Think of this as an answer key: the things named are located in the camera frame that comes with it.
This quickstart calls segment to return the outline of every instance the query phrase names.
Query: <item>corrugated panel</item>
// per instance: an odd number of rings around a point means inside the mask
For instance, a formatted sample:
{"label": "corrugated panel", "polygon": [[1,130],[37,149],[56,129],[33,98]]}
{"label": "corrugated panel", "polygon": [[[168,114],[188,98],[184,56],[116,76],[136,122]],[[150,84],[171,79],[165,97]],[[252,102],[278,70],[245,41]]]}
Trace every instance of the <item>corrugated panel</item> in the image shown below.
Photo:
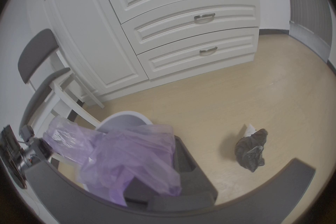
{"label": "corrugated panel", "polygon": [[291,21],[318,35],[329,46],[332,22],[328,0],[290,0]]}

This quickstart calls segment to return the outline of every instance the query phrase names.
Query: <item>purple plastic bag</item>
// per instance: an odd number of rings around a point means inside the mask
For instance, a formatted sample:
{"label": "purple plastic bag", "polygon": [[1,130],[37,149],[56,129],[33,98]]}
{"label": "purple plastic bag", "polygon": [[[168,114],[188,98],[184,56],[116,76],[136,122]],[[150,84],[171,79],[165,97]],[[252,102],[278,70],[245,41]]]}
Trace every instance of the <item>purple plastic bag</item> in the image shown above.
{"label": "purple plastic bag", "polygon": [[78,181],[95,188],[107,188],[112,202],[126,206],[123,193],[134,177],[159,194],[180,194],[180,176],[172,165],[175,139],[171,126],[113,128],[103,134],[72,122],[65,124],[57,118],[53,121],[58,123],[50,124],[43,136],[45,141],[64,157],[77,163],[79,160]]}

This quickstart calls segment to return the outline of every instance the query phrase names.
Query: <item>drawer handle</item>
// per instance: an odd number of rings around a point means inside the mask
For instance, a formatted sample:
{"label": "drawer handle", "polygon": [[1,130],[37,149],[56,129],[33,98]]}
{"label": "drawer handle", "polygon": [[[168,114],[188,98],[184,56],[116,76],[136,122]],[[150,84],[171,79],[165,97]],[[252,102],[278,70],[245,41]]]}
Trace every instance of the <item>drawer handle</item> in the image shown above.
{"label": "drawer handle", "polygon": [[216,13],[198,15],[198,16],[194,17],[194,20],[197,21],[197,19],[208,18],[208,17],[211,17],[211,19],[213,20],[215,18],[215,15],[216,15]]}
{"label": "drawer handle", "polygon": [[206,53],[206,52],[210,52],[210,51],[215,51],[216,49],[218,49],[218,47],[214,47],[214,48],[208,49],[208,50],[200,50],[199,53]]}

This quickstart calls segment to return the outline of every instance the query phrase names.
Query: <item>metal handle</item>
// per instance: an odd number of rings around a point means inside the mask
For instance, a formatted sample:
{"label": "metal handle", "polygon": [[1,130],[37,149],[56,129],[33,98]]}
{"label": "metal handle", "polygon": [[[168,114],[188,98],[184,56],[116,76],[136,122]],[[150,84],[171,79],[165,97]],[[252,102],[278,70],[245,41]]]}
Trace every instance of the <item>metal handle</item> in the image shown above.
{"label": "metal handle", "polygon": [[214,47],[214,48],[212,48],[212,49],[208,49],[208,50],[200,50],[199,53],[210,52],[210,51],[214,51],[214,50],[216,50],[216,49],[218,49],[218,47]]}
{"label": "metal handle", "polygon": [[210,14],[204,14],[204,15],[198,15],[194,17],[194,20],[201,19],[201,18],[207,18],[207,17],[212,17],[214,18],[216,13],[210,13]]}

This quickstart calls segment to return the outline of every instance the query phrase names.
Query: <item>gray chair backrest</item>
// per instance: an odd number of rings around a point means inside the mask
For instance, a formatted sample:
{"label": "gray chair backrest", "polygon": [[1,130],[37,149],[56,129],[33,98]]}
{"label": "gray chair backrest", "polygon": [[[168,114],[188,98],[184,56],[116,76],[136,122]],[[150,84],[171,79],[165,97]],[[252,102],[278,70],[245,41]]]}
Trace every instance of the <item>gray chair backrest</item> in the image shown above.
{"label": "gray chair backrest", "polygon": [[32,38],[21,53],[17,64],[25,84],[36,69],[57,49],[56,38],[50,29],[44,29]]}

